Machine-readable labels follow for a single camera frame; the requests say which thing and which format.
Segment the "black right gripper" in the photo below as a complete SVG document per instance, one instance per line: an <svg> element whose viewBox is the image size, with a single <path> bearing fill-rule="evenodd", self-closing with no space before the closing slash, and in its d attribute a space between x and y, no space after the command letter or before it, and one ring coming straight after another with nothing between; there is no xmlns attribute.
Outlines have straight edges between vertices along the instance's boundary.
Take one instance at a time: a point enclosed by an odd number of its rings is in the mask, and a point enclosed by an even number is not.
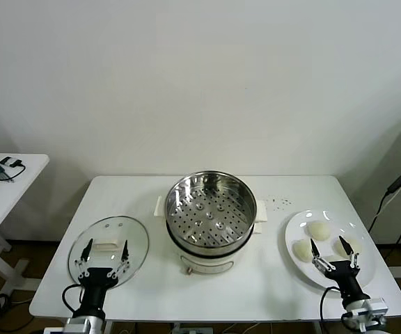
<svg viewBox="0 0 401 334"><path fill-rule="evenodd" d="M320 252L313 241L310 239L311 253L313 255L313 265L329 280L334 280L339 288L342 305L346 308L349 304L369 299L370 297L361 289L356 276L360 271L359 253L356 253L350 243L342 236L338 237L346 257L343 260L328 262L321 257Z"/></svg>

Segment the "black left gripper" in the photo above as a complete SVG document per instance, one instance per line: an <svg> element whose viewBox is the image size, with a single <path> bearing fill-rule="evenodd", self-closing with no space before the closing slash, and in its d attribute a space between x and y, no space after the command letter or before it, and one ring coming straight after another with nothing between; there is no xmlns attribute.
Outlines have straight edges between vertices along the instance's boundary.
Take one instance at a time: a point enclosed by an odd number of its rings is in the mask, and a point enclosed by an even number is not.
<svg viewBox="0 0 401 334"><path fill-rule="evenodd" d="M116 278L121 278L129 269L128 240L125 240L119 263L111 268L88 268L93 239L89 239L81 252L80 258L74 261L78 278L84 293L78 309L78 315L105 315L103 311L107 291L116 286Z"/></svg>

